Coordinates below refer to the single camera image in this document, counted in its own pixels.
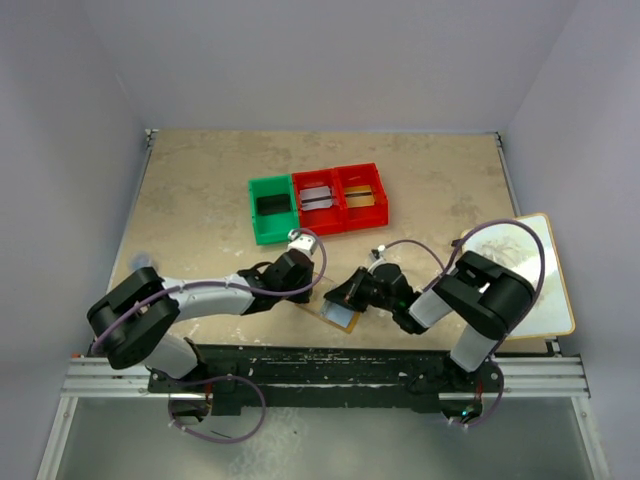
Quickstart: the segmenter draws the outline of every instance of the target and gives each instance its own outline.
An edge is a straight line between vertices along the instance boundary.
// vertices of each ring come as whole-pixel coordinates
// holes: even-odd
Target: purple cable
[[[422,242],[419,242],[417,240],[412,240],[410,238],[402,238],[400,240],[396,240],[395,242],[388,243],[387,245],[384,246],[384,248],[391,248],[395,245],[398,245],[399,243],[413,243],[414,245],[418,245],[419,247],[422,247],[424,250],[426,250],[429,253],[429,255],[433,257],[433,259],[436,262],[438,262],[438,265],[440,265],[440,269],[444,273],[444,263],[442,262],[442,260],[440,260],[440,257],[438,257],[438,255],[436,255],[436,252],[434,252],[430,247],[428,247]]]
[[[491,417],[491,415],[493,415],[494,412],[498,409],[498,405],[500,405],[500,401],[502,400],[502,396],[504,395],[504,373],[502,372],[502,369],[498,366],[497,363],[491,360],[489,361],[489,363],[491,363],[500,372],[498,374],[500,377],[499,378],[500,386],[498,387],[498,395],[496,396],[496,399],[493,401],[493,403],[489,407],[489,410],[487,410],[484,415],[481,415],[480,418],[477,418],[469,423],[454,422],[457,425],[460,425],[466,428],[477,427],[481,423],[486,422],[487,419],[489,419],[489,417]]]
[[[185,283],[182,286],[178,285],[175,287],[166,288],[164,290],[154,293],[153,295],[150,295],[149,297],[145,298],[141,302],[136,303],[133,307],[131,307],[129,310],[124,312],[120,317],[118,317],[115,322],[109,325],[109,327],[104,332],[102,332],[100,336],[98,336],[98,338],[96,338],[95,342],[93,342],[93,345],[91,346],[91,353],[93,353],[94,355],[99,354],[100,347],[102,346],[104,341],[109,337],[109,335],[111,335],[120,325],[122,325],[129,318],[131,318],[136,312],[138,312],[138,310],[152,304],[153,302],[155,302],[161,297],[164,297],[165,295],[170,295],[180,290],[190,290],[193,288],[201,288],[201,287],[225,287],[225,288],[237,288],[239,290],[257,293],[259,295],[269,295],[272,297],[292,297],[294,295],[298,295],[299,293],[303,293],[303,292],[306,292],[307,290],[312,289],[318,284],[320,280],[322,280],[322,277],[324,276],[324,272],[327,269],[327,250],[325,249],[324,244],[322,243],[322,240],[320,240],[320,238],[308,228],[296,228],[295,231],[306,233],[308,235],[311,235],[313,238],[315,238],[316,242],[318,242],[318,246],[320,247],[320,251],[322,252],[322,266],[320,267],[320,272],[312,280],[312,282],[309,285],[302,288],[298,288],[296,290],[289,290],[287,292],[274,292],[271,290],[264,290],[262,288],[255,288],[255,287],[249,287],[247,285],[241,285],[239,283],[226,283],[221,280],[197,280],[195,282]]]
[[[223,444],[223,445],[230,445],[233,443],[240,443],[240,442],[244,442],[245,440],[253,437],[258,430],[260,430],[260,427],[262,427],[262,424],[264,423],[264,419],[267,416],[267,401],[264,398],[264,394],[262,393],[262,391],[260,390],[260,388],[253,383],[251,380],[249,380],[248,378],[244,378],[244,377],[238,377],[236,375],[224,375],[224,376],[219,376],[219,377],[213,377],[213,378],[208,378],[206,380],[198,380],[198,381],[194,381],[194,382],[182,382],[180,380],[176,380],[175,378],[173,379],[178,385],[182,385],[182,386],[196,386],[196,385],[209,385],[211,383],[217,383],[217,382],[222,382],[222,381],[228,381],[228,380],[236,380],[238,382],[242,382],[246,385],[249,385],[251,388],[253,388],[255,390],[255,392],[258,394],[258,397],[260,398],[260,419],[258,420],[258,423],[256,424],[255,427],[253,427],[253,429],[248,432],[245,433],[244,435],[241,435],[239,437],[235,437],[235,438],[215,438],[212,437],[211,435],[206,435],[204,433],[200,433],[197,432],[187,426],[185,426],[183,423],[181,423],[175,416],[175,414],[173,413],[173,411],[171,411],[171,398],[169,398],[169,403],[167,404],[167,410],[169,412],[169,418],[172,420],[173,425],[175,425],[176,427],[178,427],[180,430],[182,430],[183,432],[188,433],[189,435],[192,435],[196,438],[199,438],[200,440],[206,440],[207,442],[211,442],[211,443],[219,443],[219,444]]]

